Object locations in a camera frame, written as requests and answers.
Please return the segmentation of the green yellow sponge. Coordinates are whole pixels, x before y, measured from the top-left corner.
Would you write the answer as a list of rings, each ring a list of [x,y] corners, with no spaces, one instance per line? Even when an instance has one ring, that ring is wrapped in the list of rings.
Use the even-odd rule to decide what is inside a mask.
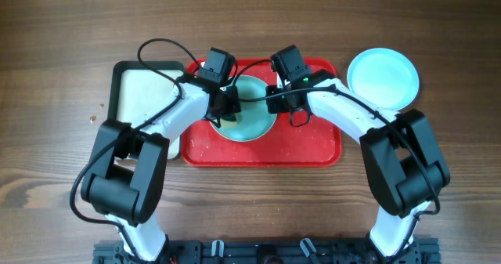
[[[238,114],[227,114],[227,115],[224,115],[221,118],[221,121],[230,122],[230,123],[238,122]]]

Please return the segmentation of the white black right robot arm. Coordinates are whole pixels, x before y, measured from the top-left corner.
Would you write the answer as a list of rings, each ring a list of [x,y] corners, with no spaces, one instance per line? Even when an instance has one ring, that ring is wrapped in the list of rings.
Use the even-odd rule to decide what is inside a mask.
[[[304,110],[360,145],[369,188],[380,206],[370,241],[383,258],[400,257],[420,217],[439,213],[438,195],[451,179],[426,116],[416,109],[400,113],[379,107],[324,69],[288,85],[270,85],[266,97],[269,112]]]

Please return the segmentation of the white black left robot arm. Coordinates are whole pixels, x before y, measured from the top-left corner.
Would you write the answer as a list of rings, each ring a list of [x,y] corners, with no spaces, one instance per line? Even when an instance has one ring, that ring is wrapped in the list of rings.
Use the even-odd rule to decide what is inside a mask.
[[[156,207],[163,190],[168,148],[190,125],[238,111],[238,90],[193,74],[173,81],[171,94],[137,125],[115,119],[99,127],[92,154],[70,194],[92,205],[122,237],[134,262],[156,262],[168,241]]]

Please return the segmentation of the light blue plate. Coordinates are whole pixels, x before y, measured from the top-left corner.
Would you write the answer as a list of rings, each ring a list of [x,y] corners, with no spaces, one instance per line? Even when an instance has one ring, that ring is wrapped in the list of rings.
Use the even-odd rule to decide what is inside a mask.
[[[380,107],[402,110],[420,91],[414,64],[393,49],[372,48],[359,53],[349,64],[350,90]]]

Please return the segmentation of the mint green plate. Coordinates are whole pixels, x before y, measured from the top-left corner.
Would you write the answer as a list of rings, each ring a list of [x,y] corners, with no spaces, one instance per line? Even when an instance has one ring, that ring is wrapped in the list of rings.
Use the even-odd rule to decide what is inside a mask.
[[[261,98],[266,95],[268,85],[261,79],[243,75],[237,80],[240,99]],[[270,114],[265,101],[241,102],[238,122],[221,121],[220,128],[212,128],[222,137],[235,142],[248,142],[262,137],[275,124],[276,114]]]

